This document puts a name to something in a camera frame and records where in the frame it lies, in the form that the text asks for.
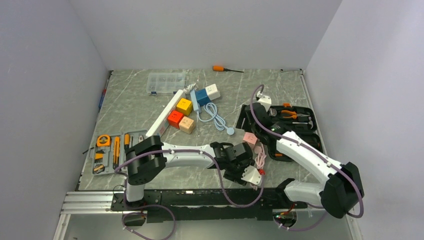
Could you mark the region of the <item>blue cube socket adapter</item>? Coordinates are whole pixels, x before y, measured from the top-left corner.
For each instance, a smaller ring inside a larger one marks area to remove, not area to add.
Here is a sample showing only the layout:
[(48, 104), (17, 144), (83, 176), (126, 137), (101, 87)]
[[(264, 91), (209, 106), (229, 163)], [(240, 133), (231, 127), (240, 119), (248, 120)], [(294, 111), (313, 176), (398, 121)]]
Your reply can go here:
[(205, 106), (206, 104), (211, 102), (205, 88), (195, 91), (195, 97), (200, 107)]

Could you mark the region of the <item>red cube socket adapter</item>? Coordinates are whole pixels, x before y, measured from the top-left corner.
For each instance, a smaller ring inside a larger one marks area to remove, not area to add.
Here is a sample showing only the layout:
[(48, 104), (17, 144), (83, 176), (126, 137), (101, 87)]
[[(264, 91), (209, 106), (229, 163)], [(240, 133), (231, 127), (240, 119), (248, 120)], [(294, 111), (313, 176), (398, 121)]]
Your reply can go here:
[(173, 110), (167, 117), (167, 122), (170, 126), (179, 129), (180, 128), (180, 122), (184, 118), (184, 114)]

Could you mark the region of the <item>yellow cube socket adapter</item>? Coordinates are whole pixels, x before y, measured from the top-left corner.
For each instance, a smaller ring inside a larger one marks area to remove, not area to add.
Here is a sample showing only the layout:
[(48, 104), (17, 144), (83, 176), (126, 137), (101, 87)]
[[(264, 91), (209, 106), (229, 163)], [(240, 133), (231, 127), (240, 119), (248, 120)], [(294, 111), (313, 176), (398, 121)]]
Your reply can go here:
[(181, 98), (177, 103), (175, 110), (184, 116), (189, 116), (193, 111), (193, 102), (186, 98)]

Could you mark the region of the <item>beige cube socket adapter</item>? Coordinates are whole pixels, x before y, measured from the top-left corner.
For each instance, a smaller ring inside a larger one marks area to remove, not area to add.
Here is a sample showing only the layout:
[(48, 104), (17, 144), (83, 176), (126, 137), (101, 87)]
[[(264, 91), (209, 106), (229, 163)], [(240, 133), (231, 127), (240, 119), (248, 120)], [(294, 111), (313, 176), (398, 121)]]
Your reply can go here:
[(179, 129), (184, 133), (191, 134), (196, 127), (196, 122), (193, 119), (184, 116), (179, 122), (178, 126)]

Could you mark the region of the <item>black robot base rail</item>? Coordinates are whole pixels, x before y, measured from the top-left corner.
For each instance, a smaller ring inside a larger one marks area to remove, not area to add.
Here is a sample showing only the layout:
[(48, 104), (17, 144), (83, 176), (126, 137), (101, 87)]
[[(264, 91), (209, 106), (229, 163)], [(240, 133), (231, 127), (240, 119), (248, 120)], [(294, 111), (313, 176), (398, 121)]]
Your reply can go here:
[(114, 193), (110, 209), (113, 212), (136, 211), (139, 207), (147, 206), (146, 218), (148, 223), (165, 221), (197, 221), (197, 220), (232, 220), (255, 219), (271, 221), (279, 212), (305, 209), (302, 202), (288, 203), (283, 200), (275, 189), (265, 188), (260, 199), (247, 208), (231, 205), (220, 189), (162, 189), (144, 192), (141, 201), (124, 203), (121, 192)]

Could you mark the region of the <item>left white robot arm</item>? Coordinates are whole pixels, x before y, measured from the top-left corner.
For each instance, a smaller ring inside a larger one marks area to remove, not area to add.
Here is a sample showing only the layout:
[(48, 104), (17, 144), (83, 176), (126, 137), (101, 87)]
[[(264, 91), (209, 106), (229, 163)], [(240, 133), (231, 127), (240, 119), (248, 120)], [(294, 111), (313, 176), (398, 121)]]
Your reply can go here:
[(212, 142), (200, 146), (184, 146), (162, 142), (158, 135), (150, 136), (127, 147), (124, 167), (127, 168), (124, 204), (131, 210), (144, 203), (145, 185), (162, 170), (176, 167), (198, 167), (224, 171), (219, 176), (242, 186), (260, 186), (262, 175), (255, 167), (251, 147), (242, 142)]

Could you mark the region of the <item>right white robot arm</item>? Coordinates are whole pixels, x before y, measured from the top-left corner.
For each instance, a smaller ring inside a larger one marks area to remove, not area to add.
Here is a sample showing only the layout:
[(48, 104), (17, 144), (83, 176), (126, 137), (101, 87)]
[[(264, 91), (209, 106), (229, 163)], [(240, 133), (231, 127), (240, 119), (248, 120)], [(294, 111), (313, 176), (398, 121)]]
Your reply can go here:
[(258, 102), (241, 107), (236, 128), (254, 134), (267, 147), (276, 161), (296, 162), (316, 179), (317, 183), (284, 180), (277, 188), (276, 203), (287, 208), (303, 202), (323, 208), (331, 216), (360, 218), (364, 214), (364, 188), (358, 167), (323, 154), (290, 129), (283, 121), (270, 117)]

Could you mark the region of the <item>white power strip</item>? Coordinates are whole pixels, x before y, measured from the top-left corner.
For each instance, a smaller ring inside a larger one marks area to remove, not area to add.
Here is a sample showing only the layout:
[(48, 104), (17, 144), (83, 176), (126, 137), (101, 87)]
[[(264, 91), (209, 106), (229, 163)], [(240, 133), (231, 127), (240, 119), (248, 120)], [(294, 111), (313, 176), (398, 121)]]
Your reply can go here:
[(174, 94), (168, 104), (164, 107), (163, 111), (157, 117), (153, 125), (146, 132), (145, 136), (147, 138), (151, 136), (162, 136), (164, 134), (164, 132), (169, 126), (168, 116), (172, 111), (175, 110), (177, 103), (185, 96), (186, 93), (182, 89), (179, 89)]

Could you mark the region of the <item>white cube socket adapter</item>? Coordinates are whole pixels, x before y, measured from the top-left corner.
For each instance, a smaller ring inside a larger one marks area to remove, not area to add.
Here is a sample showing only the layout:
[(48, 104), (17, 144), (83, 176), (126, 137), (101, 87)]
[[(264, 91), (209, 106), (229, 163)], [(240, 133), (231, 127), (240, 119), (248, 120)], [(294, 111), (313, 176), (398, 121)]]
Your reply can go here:
[(208, 98), (210, 99), (210, 101), (213, 101), (213, 100), (221, 97), (220, 91), (218, 90), (217, 85), (215, 83), (208, 85), (205, 88), (205, 90), (206, 90), (206, 94), (207, 94)]

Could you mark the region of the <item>pink cube socket adapter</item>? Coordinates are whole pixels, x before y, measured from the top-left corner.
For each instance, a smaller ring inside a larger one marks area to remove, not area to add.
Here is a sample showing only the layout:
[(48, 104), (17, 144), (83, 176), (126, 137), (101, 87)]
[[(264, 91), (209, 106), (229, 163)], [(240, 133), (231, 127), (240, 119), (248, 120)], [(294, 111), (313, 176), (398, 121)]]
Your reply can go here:
[(255, 134), (253, 134), (251, 132), (245, 132), (242, 140), (244, 142), (248, 143), (249, 145), (254, 146), (257, 143), (258, 138), (255, 136)]

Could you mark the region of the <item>light blue power strip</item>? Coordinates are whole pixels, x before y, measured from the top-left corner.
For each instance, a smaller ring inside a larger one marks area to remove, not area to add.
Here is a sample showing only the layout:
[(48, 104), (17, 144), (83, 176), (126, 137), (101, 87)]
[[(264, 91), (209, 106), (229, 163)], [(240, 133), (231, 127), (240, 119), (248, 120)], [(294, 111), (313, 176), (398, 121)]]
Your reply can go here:
[(190, 91), (190, 98), (192, 101), (192, 106), (193, 106), (193, 110), (198, 114), (201, 112), (201, 107), (197, 101), (197, 97), (196, 97), (196, 91), (194, 89), (192, 89)]

